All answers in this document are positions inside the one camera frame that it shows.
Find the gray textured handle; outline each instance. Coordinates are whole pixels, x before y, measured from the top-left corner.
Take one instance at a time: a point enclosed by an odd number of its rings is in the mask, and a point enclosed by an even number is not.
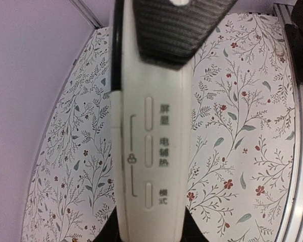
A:
[[[186,64],[237,0],[134,0],[141,55],[170,64]]]

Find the black rubber grip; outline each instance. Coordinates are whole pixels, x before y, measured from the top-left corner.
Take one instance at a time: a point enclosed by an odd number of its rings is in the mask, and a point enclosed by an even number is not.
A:
[[[137,44],[142,56],[186,64],[237,0],[133,0]]]
[[[111,50],[111,91],[121,90],[123,14],[124,0],[116,0]]]

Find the floral patterned surface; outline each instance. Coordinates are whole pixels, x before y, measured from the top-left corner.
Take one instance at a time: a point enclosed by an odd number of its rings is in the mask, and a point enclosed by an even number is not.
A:
[[[22,241],[90,242],[114,208],[108,29],[97,30],[54,110]],[[274,241],[287,197],[294,100],[277,18],[231,14],[192,60],[187,207],[210,241]]]

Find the red flower print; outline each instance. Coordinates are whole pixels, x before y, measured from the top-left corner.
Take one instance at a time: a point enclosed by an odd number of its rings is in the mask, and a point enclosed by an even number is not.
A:
[[[228,189],[229,190],[233,186],[232,179],[229,179],[228,181],[225,181],[223,183],[223,185],[224,185],[224,189]]]
[[[188,195],[186,195],[186,197],[189,199],[190,202],[192,202],[192,200],[195,198],[194,193],[188,193]]]
[[[237,43],[232,43],[231,47],[234,49],[235,47],[238,47],[238,44]]]
[[[264,194],[265,193],[264,190],[265,190],[264,186],[258,186],[258,188],[256,189],[257,196]]]

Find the black edge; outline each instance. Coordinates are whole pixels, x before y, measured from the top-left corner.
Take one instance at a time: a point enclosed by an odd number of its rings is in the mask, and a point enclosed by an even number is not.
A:
[[[124,0],[115,1],[111,54],[111,91],[121,90],[122,30]]]

